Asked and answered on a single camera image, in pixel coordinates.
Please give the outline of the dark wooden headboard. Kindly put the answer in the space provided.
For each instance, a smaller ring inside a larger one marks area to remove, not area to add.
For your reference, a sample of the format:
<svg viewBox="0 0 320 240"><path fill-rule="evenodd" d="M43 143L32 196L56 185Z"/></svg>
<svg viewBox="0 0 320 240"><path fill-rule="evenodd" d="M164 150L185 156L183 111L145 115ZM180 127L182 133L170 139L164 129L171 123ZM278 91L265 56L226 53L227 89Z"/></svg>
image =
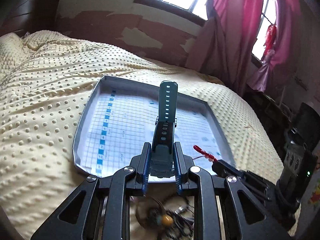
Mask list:
<svg viewBox="0 0 320 240"><path fill-rule="evenodd" d="M54 30L59 0L19 0L1 26L1 35L19 37L41 30Z"/></svg>

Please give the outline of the right side window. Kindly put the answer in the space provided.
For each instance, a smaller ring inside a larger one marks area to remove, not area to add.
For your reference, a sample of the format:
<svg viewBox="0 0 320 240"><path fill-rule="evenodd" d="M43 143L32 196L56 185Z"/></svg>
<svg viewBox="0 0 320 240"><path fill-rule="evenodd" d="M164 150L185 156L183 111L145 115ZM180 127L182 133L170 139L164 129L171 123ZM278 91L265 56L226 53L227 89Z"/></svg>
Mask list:
<svg viewBox="0 0 320 240"><path fill-rule="evenodd" d="M256 42L252 49L252 63L256 67L261 67L263 53L265 51L265 40L267 29L271 24L276 22L276 6L274 0L263 0L263 7L260 16L260 23Z"/></svg>

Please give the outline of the cream dotted bedspread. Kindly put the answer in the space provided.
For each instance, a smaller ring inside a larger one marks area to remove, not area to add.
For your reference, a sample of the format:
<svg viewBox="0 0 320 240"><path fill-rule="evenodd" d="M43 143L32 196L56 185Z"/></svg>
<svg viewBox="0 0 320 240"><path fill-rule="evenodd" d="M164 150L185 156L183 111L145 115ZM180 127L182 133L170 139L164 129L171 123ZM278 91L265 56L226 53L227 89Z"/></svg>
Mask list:
<svg viewBox="0 0 320 240"><path fill-rule="evenodd" d="M159 85L208 103L237 168L276 182L283 164L253 109L212 76L145 60L54 31L1 37L1 207L29 239L82 182L72 164L76 126L102 76Z"/></svg>

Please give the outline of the grey shallow tray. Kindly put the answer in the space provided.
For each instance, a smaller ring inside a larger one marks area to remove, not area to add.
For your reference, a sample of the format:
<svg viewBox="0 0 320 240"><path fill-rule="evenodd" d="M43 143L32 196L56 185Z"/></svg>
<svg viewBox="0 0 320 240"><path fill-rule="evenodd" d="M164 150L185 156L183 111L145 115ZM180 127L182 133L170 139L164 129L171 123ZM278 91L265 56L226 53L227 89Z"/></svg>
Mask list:
<svg viewBox="0 0 320 240"><path fill-rule="evenodd" d="M73 141L73 163L84 174L103 178L129 165L152 142L158 115L157 86L104 76L84 108ZM178 94L174 139L195 165L211 171L194 146L217 159L235 161L217 118L205 101Z"/></svg>

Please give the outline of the bangle with amber bead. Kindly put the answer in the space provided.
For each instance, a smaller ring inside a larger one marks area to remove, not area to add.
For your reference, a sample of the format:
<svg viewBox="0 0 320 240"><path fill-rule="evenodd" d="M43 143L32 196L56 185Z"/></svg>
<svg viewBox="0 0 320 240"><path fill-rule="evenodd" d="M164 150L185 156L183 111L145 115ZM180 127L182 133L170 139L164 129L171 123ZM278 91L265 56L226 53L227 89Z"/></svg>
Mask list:
<svg viewBox="0 0 320 240"><path fill-rule="evenodd" d="M137 198L135 217L140 226L145 229L161 231L174 224L174 219L167 213L163 204L149 196Z"/></svg>

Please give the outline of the red hair clip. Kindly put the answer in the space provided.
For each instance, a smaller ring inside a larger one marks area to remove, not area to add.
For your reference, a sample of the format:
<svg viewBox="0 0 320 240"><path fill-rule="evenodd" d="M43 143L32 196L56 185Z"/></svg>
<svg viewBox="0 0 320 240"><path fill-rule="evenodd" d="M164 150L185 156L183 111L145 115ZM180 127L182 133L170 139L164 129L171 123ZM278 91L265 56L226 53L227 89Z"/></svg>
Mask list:
<svg viewBox="0 0 320 240"><path fill-rule="evenodd" d="M200 158L206 158L208 161L210 161L212 163L218 161L212 154L204 151L202 148L200 148L197 145L194 145L193 149L200 154L200 156L193 158L193 160L200 159Z"/></svg>

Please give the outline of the pink curtain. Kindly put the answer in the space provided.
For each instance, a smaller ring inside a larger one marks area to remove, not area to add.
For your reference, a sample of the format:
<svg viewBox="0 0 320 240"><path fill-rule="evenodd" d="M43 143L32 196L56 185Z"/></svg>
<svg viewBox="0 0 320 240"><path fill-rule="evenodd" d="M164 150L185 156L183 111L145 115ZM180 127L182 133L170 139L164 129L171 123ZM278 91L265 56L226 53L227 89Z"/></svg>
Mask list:
<svg viewBox="0 0 320 240"><path fill-rule="evenodd" d="M218 77L243 95L245 87L278 96L296 72L300 51L300 1L274 0L276 36L263 65L249 76L251 52L263 0L207 0L208 20L201 28L186 68Z"/></svg>

